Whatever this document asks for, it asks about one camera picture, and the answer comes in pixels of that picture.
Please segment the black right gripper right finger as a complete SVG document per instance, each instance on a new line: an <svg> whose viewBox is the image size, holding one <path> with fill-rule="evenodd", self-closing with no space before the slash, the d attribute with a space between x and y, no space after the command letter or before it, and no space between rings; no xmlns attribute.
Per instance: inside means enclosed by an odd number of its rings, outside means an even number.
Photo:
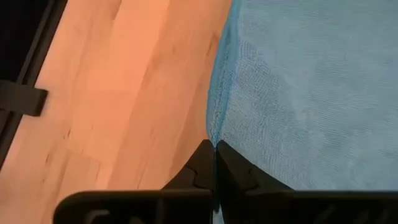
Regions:
<svg viewBox="0 0 398 224"><path fill-rule="evenodd" d="M217 192L225 215L251 215L264 208L262 194L291 190L225 141L216 146Z"/></svg>

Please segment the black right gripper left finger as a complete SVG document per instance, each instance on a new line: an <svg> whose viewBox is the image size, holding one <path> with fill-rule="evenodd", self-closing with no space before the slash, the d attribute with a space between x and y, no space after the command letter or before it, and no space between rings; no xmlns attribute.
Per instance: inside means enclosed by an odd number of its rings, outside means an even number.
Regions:
<svg viewBox="0 0 398 224"><path fill-rule="evenodd" d="M187 193L189 190L204 190L208 196L194 196L174 199L167 204L173 212L192 215L211 215L213 213L215 149L210 140L203 140L190 156L181 170L163 187Z"/></svg>

